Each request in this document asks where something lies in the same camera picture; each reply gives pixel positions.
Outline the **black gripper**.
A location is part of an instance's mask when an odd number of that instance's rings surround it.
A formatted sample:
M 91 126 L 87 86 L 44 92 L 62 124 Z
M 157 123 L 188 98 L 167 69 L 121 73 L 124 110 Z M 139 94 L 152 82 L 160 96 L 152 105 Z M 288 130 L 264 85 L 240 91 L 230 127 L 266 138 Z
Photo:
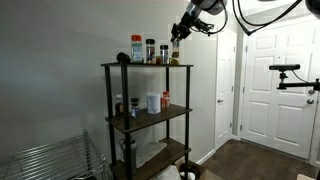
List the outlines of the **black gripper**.
M 196 32 L 202 32 L 211 35 L 211 29 L 214 28 L 213 24 L 208 24 L 195 17 L 193 14 L 184 13 L 179 24 L 174 24 L 171 30 L 171 42 L 175 39 L 185 40 L 190 34 L 191 29 L 195 27 Z

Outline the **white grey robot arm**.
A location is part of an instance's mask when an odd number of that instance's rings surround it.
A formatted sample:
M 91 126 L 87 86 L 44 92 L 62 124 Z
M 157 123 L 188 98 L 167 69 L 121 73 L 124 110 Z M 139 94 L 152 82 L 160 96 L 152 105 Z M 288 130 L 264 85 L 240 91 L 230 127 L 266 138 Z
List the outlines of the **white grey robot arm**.
M 181 21 L 176 24 L 174 23 L 171 30 L 171 42 L 174 42 L 175 40 L 181 41 L 182 39 L 187 38 L 191 34 L 191 29 L 195 28 L 195 32 L 201 32 L 203 34 L 206 34 L 208 37 L 210 37 L 213 34 L 217 34 L 221 32 L 228 21 L 228 13 L 226 9 L 228 0 L 191 0 L 191 2 L 188 4 L 186 8 L 186 12 L 184 13 L 183 17 L 181 18 Z M 286 16 L 289 12 L 291 12 L 294 8 L 296 8 L 302 0 L 296 0 L 291 6 L 289 6 L 283 13 L 281 13 L 278 17 L 275 19 L 265 22 L 265 23 L 252 23 L 245 19 L 243 16 L 243 13 L 241 11 L 241 5 L 240 0 L 237 0 L 238 5 L 238 11 L 240 13 L 240 17 L 242 20 L 251 25 L 256 26 L 256 29 L 249 30 L 247 27 L 245 27 L 238 17 L 236 17 L 236 21 L 242 28 L 242 30 L 245 32 L 246 35 L 250 36 L 251 34 L 255 33 L 256 31 L 265 28 L 266 26 L 280 20 L 284 16 Z M 214 28 L 213 24 L 205 23 L 201 21 L 198 16 L 199 14 L 205 11 L 209 13 L 210 15 L 218 15 L 221 12 L 224 12 L 225 14 L 225 21 L 223 26 L 214 32 L 211 32 L 211 29 Z

